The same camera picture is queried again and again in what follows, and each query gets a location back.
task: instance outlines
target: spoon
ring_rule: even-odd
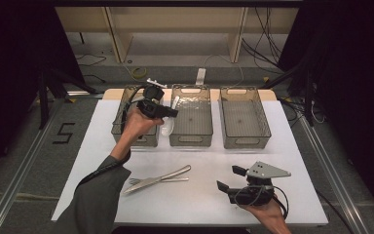
[[[174,98],[174,100],[172,101],[171,109],[175,109],[179,100],[180,100],[180,96],[176,96]],[[173,129],[174,129],[174,118],[168,117],[166,122],[162,126],[162,135],[164,137],[168,137],[172,133]]]

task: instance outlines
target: person's arm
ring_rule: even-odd
[[[137,108],[132,110],[120,140],[99,167],[130,157],[131,145],[138,137],[162,124],[162,119],[149,119]],[[71,204],[58,218],[53,233],[111,233],[120,192],[130,173],[120,166],[80,185]]]
[[[243,206],[243,208],[251,212],[272,233],[290,233],[287,224],[284,222],[281,207],[274,199],[271,199],[268,204],[263,206]]]

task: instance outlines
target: gray sleeve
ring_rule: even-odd
[[[99,167],[114,162],[116,159],[108,156]],[[111,233],[120,192],[130,174],[120,166],[79,186],[53,233]]]

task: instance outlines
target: white table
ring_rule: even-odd
[[[245,226],[259,224],[243,209],[230,204],[227,194],[218,190],[220,180],[231,188],[246,186],[245,177],[235,175],[232,166],[250,168],[256,161],[271,164],[292,173],[290,177],[273,178],[289,201],[289,225],[324,225],[328,223],[318,196],[297,148],[281,104],[262,101],[272,132],[266,148],[227,150],[223,147],[219,107],[211,102],[213,137],[211,147],[178,148],[169,145],[168,137],[160,136],[156,148],[133,148],[125,167],[131,177],[162,176],[186,165],[187,182],[158,183],[120,198],[115,221],[121,225],[179,226]],[[78,182],[93,172],[115,144],[111,135],[120,102],[100,100],[81,145],[71,174],[60,196],[52,220],[57,220],[69,205]],[[127,182],[124,189],[131,186]],[[276,190],[285,204],[282,194]]]

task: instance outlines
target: person's hand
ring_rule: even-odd
[[[127,122],[123,135],[136,141],[138,137],[146,135],[152,127],[163,124],[163,119],[150,119],[143,115],[138,108],[133,108],[127,115]]]
[[[123,160],[138,137],[146,135],[152,127],[163,124],[162,119],[150,119],[143,115],[138,108],[133,108],[127,115],[126,127],[120,140],[118,140],[110,155],[117,160]]]
[[[242,206],[242,208],[252,213],[272,233],[290,233],[284,222],[281,206],[274,199],[263,206]]]

